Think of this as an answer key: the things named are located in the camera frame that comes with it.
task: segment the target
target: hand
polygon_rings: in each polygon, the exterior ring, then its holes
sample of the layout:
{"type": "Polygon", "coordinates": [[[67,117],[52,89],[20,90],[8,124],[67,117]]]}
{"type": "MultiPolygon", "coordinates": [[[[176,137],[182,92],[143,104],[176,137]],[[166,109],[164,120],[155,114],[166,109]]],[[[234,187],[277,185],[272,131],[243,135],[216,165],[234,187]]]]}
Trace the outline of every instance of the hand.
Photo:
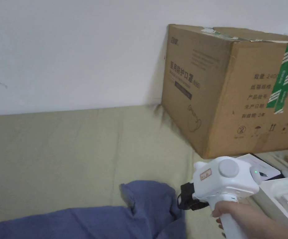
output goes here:
{"type": "MultiPolygon", "coordinates": [[[[288,238],[288,228],[284,228],[277,224],[263,212],[255,210],[250,205],[221,201],[216,203],[212,216],[220,217],[222,214],[226,213],[231,214],[248,238],[288,238]]],[[[216,222],[218,222],[219,227],[223,229],[220,218],[218,218],[216,222]]]]}

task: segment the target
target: round gray button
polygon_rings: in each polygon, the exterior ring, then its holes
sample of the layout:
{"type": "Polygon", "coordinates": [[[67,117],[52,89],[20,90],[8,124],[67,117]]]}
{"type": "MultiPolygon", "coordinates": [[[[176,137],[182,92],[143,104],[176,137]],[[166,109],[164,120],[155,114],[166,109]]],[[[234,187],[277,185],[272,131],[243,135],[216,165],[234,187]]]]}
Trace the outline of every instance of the round gray button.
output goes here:
{"type": "Polygon", "coordinates": [[[232,159],[224,159],[219,163],[218,170],[224,177],[236,177],[239,173],[239,166],[232,159]]]}

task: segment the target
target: white box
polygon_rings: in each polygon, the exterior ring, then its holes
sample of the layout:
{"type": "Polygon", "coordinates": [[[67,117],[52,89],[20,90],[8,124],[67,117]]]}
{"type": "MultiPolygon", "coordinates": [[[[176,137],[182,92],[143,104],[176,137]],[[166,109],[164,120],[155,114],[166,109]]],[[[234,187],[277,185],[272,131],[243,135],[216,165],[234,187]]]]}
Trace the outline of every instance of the white box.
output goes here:
{"type": "Polygon", "coordinates": [[[288,226],[288,178],[262,182],[259,193],[252,198],[267,216],[288,226]]]}

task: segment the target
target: brown cardboard box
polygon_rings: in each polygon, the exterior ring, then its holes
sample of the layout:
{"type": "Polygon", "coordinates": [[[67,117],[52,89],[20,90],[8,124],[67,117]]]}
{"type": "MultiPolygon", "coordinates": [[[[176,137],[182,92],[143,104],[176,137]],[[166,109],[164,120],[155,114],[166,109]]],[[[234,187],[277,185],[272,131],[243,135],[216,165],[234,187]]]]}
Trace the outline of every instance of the brown cardboard box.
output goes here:
{"type": "Polygon", "coordinates": [[[288,36],[169,26],[162,105],[201,157],[287,149],[287,88],[288,36]]]}

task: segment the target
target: box flap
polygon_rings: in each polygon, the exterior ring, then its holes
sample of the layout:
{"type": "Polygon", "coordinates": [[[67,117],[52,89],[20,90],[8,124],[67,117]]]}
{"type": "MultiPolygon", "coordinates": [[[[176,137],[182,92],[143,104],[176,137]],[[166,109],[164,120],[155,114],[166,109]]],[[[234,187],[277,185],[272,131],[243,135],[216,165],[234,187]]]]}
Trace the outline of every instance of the box flap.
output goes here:
{"type": "Polygon", "coordinates": [[[214,30],[221,34],[231,37],[245,38],[248,40],[262,40],[262,41],[286,41],[288,42],[287,35],[280,35],[274,33],[267,33],[263,31],[251,30],[247,28],[234,28],[234,27],[214,27],[214,30]]]}

